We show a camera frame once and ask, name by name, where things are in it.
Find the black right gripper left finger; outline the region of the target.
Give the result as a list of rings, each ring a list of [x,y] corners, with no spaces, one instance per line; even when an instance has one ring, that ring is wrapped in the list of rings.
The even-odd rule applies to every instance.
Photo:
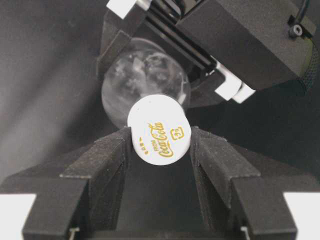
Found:
[[[0,185],[3,240],[69,240],[117,226],[132,153],[125,127],[8,176]]]

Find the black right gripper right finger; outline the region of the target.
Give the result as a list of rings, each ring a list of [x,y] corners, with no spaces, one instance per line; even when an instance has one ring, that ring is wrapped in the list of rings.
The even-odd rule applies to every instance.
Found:
[[[191,129],[190,159],[204,227],[249,240],[296,240],[302,229],[285,195],[319,193],[312,175]]]

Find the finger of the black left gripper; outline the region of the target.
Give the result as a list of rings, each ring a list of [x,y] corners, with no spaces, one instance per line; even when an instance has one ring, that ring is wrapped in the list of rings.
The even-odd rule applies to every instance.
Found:
[[[142,9],[132,9],[124,19],[112,10],[107,10],[102,25],[100,52],[96,61],[96,75],[102,81],[104,74],[130,43],[146,18]]]
[[[189,108],[209,107],[226,102],[215,92],[224,81],[225,77],[219,72],[192,81]]]

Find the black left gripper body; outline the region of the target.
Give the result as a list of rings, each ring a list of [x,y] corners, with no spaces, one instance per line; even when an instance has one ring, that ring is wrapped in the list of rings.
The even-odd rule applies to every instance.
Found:
[[[143,24],[198,68],[195,80],[221,73],[215,90],[243,103],[256,91],[283,87],[303,96],[318,73],[309,1],[290,0],[110,0],[107,10],[124,19],[144,10]]]

